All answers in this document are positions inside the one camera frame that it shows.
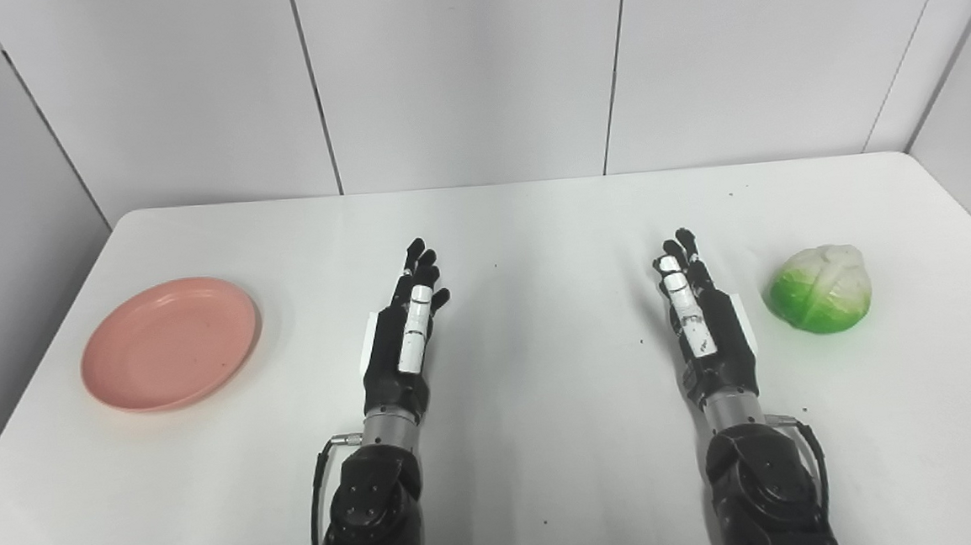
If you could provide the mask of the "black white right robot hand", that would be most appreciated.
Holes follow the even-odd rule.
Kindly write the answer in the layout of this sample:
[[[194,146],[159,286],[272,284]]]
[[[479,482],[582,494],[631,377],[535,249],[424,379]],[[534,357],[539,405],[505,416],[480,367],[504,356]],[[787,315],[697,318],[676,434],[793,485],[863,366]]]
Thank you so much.
[[[687,399],[702,409],[721,392],[760,394],[752,351],[732,297],[719,289],[701,255],[695,234],[676,230],[654,260],[666,315],[685,360]]]

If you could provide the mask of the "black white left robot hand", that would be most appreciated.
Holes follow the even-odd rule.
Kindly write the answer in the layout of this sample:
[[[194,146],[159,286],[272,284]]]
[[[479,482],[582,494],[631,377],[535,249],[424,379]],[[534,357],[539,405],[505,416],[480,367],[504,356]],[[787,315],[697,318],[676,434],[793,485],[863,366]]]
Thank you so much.
[[[438,254],[415,238],[390,304],[375,318],[369,357],[362,373],[364,410],[404,410],[421,420],[428,409],[428,382],[422,376],[434,317],[449,301],[447,288],[437,288]]]

